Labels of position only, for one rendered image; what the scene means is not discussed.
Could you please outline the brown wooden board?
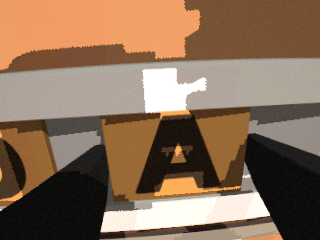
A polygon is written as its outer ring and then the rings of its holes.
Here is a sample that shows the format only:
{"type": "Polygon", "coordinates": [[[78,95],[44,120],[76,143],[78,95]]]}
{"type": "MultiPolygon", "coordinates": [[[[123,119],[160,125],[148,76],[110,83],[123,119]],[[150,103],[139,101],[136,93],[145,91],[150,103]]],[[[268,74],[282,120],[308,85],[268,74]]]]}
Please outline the brown wooden board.
{"type": "MultiPolygon", "coordinates": [[[[245,105],[320,156],[320,0],[0,0],[0,121],[44,119],[57,172],[100,115],[245,105]]],[[[100,240],[283,240],[245,161],[241,192],[105,204],[100,240]]]]}

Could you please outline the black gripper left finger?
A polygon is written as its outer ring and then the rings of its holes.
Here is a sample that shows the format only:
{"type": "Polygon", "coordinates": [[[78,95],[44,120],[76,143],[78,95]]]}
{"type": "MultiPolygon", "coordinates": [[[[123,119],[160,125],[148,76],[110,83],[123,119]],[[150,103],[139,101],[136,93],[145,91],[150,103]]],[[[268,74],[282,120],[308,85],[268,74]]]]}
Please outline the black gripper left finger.
{"type": "Polygon", "coordinates": [[[105,145],[95,145],[0,211],[0,240],[100,240],[108,177],[105,145]]]}

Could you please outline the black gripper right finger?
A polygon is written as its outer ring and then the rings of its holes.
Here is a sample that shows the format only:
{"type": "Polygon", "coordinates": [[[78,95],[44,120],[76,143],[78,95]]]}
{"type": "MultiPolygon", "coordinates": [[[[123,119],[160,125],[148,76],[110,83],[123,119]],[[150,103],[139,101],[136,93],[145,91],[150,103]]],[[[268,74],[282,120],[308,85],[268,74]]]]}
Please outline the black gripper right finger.
{"type": "Polygon", "coordinates": [[[248,133],[244,161],[283,240],[320,240],[320,156],[248,133]]]}

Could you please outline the orange tile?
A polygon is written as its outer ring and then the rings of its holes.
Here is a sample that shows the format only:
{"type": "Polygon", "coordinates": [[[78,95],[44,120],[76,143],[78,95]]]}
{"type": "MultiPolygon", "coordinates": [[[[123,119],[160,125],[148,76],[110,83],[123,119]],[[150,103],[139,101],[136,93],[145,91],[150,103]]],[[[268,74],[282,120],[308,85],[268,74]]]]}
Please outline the orange tile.
{"type": "Polygon", "coordinates": [[[0,207],[28,195],[56,172],[44,119],[0,121],[0,207]]]}
{"type": "Polygon", "coordinates": [[[113,203],[241,192],[245,107],[100,115],[113,203]]]}

